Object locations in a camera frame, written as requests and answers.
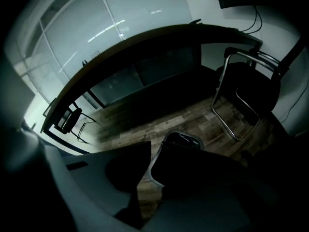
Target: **office chair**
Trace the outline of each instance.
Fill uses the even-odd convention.
[[[305,46],[306,41],[304,37],[300,37],[296,45],[282,61],[261,51],[247,52],[233,47],[229,47],[225,50],[224,65],[217,70],[220,76],[219,86],[212,99],[211,110],[220,119],[224,127],[235,140],[245,140],[259,123],[259,115],[273,110],[279,98],[281,78],[289,70],[289,66]],[[233,55],[246,57],[249,61],[247,63],[237,62],[229,64],[229,60]],[[250,65],[250,62],[255,64],[258,63],[271,70],[273,72],[271,79],[257,71],[254,68],[255,64]],[[256,118],[255,125],[243,138],[238,138],[214,109],[214,105],[218,101],[220,93],[223,93],[224,96],[232,102],[239,102],[243,108],[251,114],[254,114]]]
[[[81,141],[83,141],[84,143],[87,144],[87,142],[86,142],[84,139],[82,139],[82,138],[80,137],[80,135],[81,135],[82,130],[84,129],[84,127],[85,127],[85,125],[86,125],[87,123],[96,122],[96,121],[95,121],[93,118],[87,116],[86,114],[83,114],[83,113],[82,113],[82,109],[79,108],[79,107],[76,105],[75,102],[73,103],[73,105],[76,107],[76,109],[75,109],[74,111],[72,111],[70,108],[68,108],[68,109],[65,111],[64,115],[60,118],[60,120],[57,121],[57,122],[55,123],[55,129],[57,129],[58,131],[60,131],[60,132],[63,133],[63,134],[67,134],[67,133],[72,132],[72,134],[76,136],[76,140],[77,140],[77,141],[81,140]],[[76,134],[72,131],[72,129],[73,129],[73,127],[76,125],[76,123],[77,123],[77,121],[78,121],[80,115],[85,115],[87,118],[91,119],[92,121],[85,122],[85,123],[82,125],[82,127],[81,127],[81,129],[80,129],[78,135],[76,135]]]

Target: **white wall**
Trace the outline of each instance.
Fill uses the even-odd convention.
[[[249,28],[255,18],[252,6],[241,6],[221,9],[218,0],[187,0],[193,20],[202,19],[204,24],[213,24],[224,27],[244,30]],[[297,29],[291,25],[283,15],[272,8],[257,7],[263,26],[260,31],[252,34],[263,41],[261,51],[266,52],[278,60],[283,59],[292,49],[300,37]],[[259,19],[249,31],[257,30]],[[230,44],[208,44],[202,46],[202,64],[212,69],[222,66],[224,49]],[[270,73],[262,67],[257,67],[269,77]],[[279,101],[272,111],[279,121],[283,121],[289,109],[301,95],[309,80],[309,54],[305,49],[290,66],[290,70],[281,80]],[[282,124],[290,135],[296,135],[309,128],[309,88],[306,90],[297,105],[291,110],[289,117]]]

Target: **glass panel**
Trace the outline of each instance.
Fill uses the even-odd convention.
[[[186,0],[106,1],[124,39],[159,27],[187,24],[192,20]]]
[[[62,9],[62,7],[70,0],[55,0],[49,8],[45,11],[41,17],[43,28],[46,28],[48,23],[54,18],[54,16]]]
[[[41,37],[31,57],[27,59],[29,77],[35,87],[51,102],[68,82],[50,52],[46,40]]]
[[[75,101],[76,105],[82,109],[84,114],[90,114],[93,111],[95,111],[95,108],[93,106],[91,106],[89,104],[89,102],[83,97],[79,97],[76,101]]]
[[[75,0],[46,33],[61,66],[70,78],[90,61],[120,42],[103,0]]]
[[[143,84],[134,66],[130,66],[95,85],[91,91],[104,105],[109,105],[141,88]]]
[[[195,49],[193,47],[175,49],[153,58],[144,59],[135,66],[142,83],[145,86],[150,85],[192,70],[196,66]]]

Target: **wooden floor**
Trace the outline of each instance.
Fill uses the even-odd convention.
[[[286,136],[269,116],[261,118],[245,141],[233,140],[211,111],[215,84],[214,73],[202,69],[152,86],[99,111],[92,117],[101,125],[98,133],[100,148],[110,150],[151,141],[153,158],[165,135],[170,130],[179,130],[199,137],[204,150],[231,157],[245,165],[240,157],[242,150],[255,154]],[[219,99],[216,109],[238,137],[243,137],[251,129],[252,125],[225,98]],[[138,185],[145,221],[157,210],[161,195],[161,188],[145,173]]]

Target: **chair seat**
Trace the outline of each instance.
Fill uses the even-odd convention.
[[[221,75],[223,67],[217,70]],[[232,63],[227,66],[222,83],[222,92],[228,99],[238,100],[238,95],[258,114],[270,112],[275,107],[279,92],[280,80],[269,79],[252,66],[243,63]]]
[[[76,125],[81,113],[82,113],[81,108],[77,108],[76,110],[74,110],[71,113],[70,117],[68,118],[67,122],[65,123],[65,125],[62,128],[62,131],[63,131],[64,134],[70,132],[73,129],[73,127]]]

